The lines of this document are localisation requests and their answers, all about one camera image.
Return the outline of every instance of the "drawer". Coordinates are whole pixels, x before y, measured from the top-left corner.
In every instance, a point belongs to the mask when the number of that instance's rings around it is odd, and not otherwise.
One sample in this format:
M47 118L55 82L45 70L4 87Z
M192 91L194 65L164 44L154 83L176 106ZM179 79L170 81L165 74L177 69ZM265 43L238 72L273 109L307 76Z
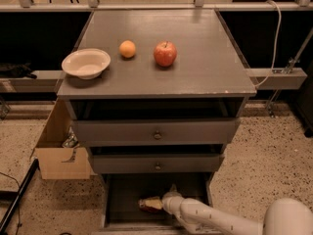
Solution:
M187 234L183 232L176 218L172 218L166 211L158 213L141 211L138 208L138 200L154 196L162 197L175 184L182 196L194 198L209 205L210 196L207 194L209 177L210 173L110 174L106 177L109 185L109 196L105 202L106 227L108 229L119 227L119 230L122 227L131 227L132 230L138 231L149 225L151 228L148 229L154 230L151 233L155 235ZM116 232L116 234L135 234L127 231L125 233ZM147 228L146 232L138 232L138 234L148 234Z
M220 167L219 145L112 146L91 148L96 173L209 172Z
M162 173L217 171L223 161L220 154L95 156L92 168L95 173Z
M74 121L79 142L88 147L225 144L239 126L238 118L156 121Z

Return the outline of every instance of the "white object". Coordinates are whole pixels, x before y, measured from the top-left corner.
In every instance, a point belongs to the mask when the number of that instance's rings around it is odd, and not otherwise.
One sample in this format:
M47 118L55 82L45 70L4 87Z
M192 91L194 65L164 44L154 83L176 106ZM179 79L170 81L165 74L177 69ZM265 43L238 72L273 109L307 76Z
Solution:
M109 54L99 49L82 49L70 53L62 61L62 69L67 74L81 79L93 79L110 64Z
M269 207L264 224L216 210L195 199L184 199L176 190L166 193L162 204L191 234L199 234L204 224L224 235L313 234L313 212L289 198L277 200Z

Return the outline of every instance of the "drawer handle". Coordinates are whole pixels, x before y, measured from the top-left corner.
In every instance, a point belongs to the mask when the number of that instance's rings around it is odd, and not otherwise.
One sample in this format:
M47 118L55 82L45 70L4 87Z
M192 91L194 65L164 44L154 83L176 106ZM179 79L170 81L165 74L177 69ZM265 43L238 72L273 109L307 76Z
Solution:
M158 130L155 132L154 138L155 138L156 140L159 140L159 139L162 138L162 135L159 133Z
M161 170L161 166L159 163L156 163L156 167L155 167L156 170Z

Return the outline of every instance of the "terrazzo floor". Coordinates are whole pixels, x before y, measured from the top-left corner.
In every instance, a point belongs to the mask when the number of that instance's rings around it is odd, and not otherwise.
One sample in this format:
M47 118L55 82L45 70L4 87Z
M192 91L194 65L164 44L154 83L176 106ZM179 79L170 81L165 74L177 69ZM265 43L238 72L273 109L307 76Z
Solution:
M37 105L40 118L31 117L30 111L23 114L25 109L13 107L0 121L0 171L19 183L52 106ZM262 221L273 201L290 197L313 211L313 139L304 136L301 122L287 104L276 104L274 113L272 118L262 105L246 105L235 138L226 148L226 159L210 184L215 208ZM2 190L17 189L14 180L1 175L0 185ZM104 193L99 176L42 180L37 170L20 203L18 234L91 234L101 227ZM6 207L1 207L3 215ZM9 235L16 234L18 217L16 211Z

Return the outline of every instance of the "cable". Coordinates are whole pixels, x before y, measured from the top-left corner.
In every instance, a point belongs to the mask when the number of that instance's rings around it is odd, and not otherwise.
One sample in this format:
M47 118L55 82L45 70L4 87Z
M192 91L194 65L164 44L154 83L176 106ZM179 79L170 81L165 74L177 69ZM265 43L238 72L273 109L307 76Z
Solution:
M278 12L279 18L278 18L278 23L277 23L277 29L276 29L276 34L275 34L275 40L274 40L274 50L273 50L273 60L272 60L272 66L271 66L271 71L273 71L274 68L274 64L275 64L275 59L276 59L276 51L277 51L277 38L278 38L278 34L280 31L280 27L281 27L281 22L282 22L282 13L281 13L281 9L278 7L277 3L275 3L273 0L267 0L266 3L269 3L270 5L273 5ZM260 86L261 84L263 84L269 77L269 74L259 83L254 84L255 88L257 88L258 86Z
M14 177L8 175L8 174L5 174L5 173L1 172L1 171L0 171L0 174L16 181L17 185L19 186L18 195L20 195L21 185L19 184L18 180L17 180L16 178L14 178ZM19 216L19 223L18 223L18 228L17 228L17 231L16 231L16 235L18 234L19 229L20 229L20 227L22 226L22 224L21 224L20 205L18 205L18 216Z

